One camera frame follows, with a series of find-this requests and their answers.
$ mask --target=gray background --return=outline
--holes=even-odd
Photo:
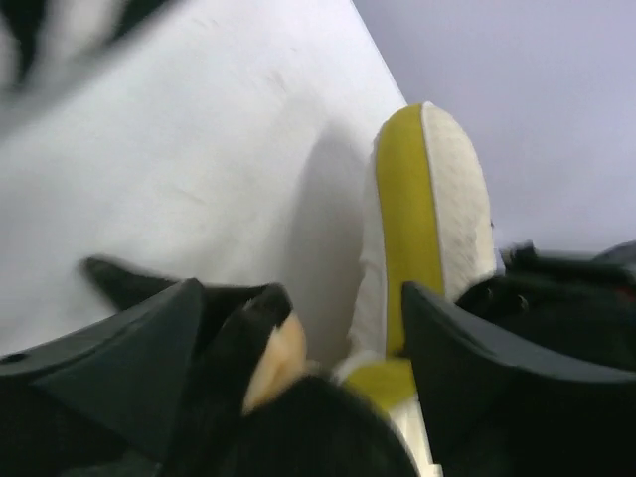
[[[355,4],[406,99],[471,136],[499,244],[636,237],[636,2]]]

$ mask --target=small hole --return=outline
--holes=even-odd
[[[20,363],[27,359],[29,355],[26,353],[14,353],[13,355],[7,355],[0,359],[0,365],[12,365],[14,363]]]
[[[522,311],[528,311],[530,309],[530,303],[528,303],[528,300],[526,299],[526,297],[522,295],[517,295],[517,297],[519,298],[519,304],[521,306]]]

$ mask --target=white wall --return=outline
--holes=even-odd
[[[355,3],[406,99],[473,139],[499,243],[636,238],[636,2]]]
[[[189,0],[139,35],[0,121],[0,354],[107,316],[76,270],[103,252],[280,281],[312,358],[333,364],[360,283],[365,168],[403,107],[353,5]]]

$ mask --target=yellow stripe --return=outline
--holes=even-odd
[[[409,360],[391,359],[355,370],[345,386],[368,398],[384,413],[417,392]]]
[[[422,106],[398,111],[385,124],[376,178],[387,261],[387,354],[404,345],[401,286],[414,280],[443,294],[433,190],[424,146]]]

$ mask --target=white and yellow object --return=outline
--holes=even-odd
[[[351,354],[336,374],[391,418],[420,475],[439,475],[410,361],[395,357],[404,347],[401,287],[413,280],[453,300],[496,265],[482,169],[449,113],[427,102],[385,123],[369,165],[364,208]]]

